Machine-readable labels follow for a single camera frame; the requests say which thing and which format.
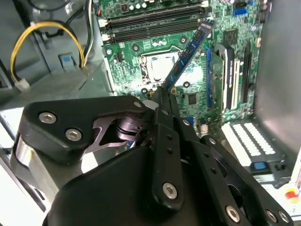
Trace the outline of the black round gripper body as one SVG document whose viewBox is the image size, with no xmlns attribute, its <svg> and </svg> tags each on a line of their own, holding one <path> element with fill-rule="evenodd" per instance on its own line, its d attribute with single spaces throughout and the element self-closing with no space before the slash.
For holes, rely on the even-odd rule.
<svg viewBox="0 0 301 226">
<path fill-rule="evenodd" d="M 149 203 L 150 149 L 136 148 L 69 181 L 57 193 L 46 226 L 218 226 L 198 169 L 181 163 L 184 204 L 162 212 Z"/>
</svg>

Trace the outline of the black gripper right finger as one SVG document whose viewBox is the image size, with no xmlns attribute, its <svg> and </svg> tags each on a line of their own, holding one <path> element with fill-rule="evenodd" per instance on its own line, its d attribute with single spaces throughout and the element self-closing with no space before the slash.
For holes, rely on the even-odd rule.
<svg viewBox="0 0 301 226">
<path fill-rule="evenodd" d="M 209 204 L 206 208 L 211 226 L 292 226 L 293 220 L 255 178 L 212 136 L 199 138 L 180 117 L 174 95 L 170 95 L 176 131 L 184 150 L 199 170 Z"/>
</svg>

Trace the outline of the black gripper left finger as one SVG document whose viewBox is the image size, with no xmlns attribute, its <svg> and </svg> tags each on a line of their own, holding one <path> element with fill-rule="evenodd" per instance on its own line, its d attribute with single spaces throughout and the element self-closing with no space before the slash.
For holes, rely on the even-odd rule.
<svg viewBox="0 0 301 226">
<path fill-rule="evenodd" d="M 85 154 L 134 141 L 128 151 L 105 155 L 100 169 L 116 169 L 108 176 L 124 185 L 133 177 L 130 167 L 139 170 L 138 154 L 152 153 L 147 194 L 175 210 L 183 200 L 178 115 L 174 95 L 162 87 L 144 102 L 129 95 L 34 102 L 23 109 L 10 165 L 17 178 L 53 201 L 68 182 L 90 176 L 81 169 Z"/>
</svg>

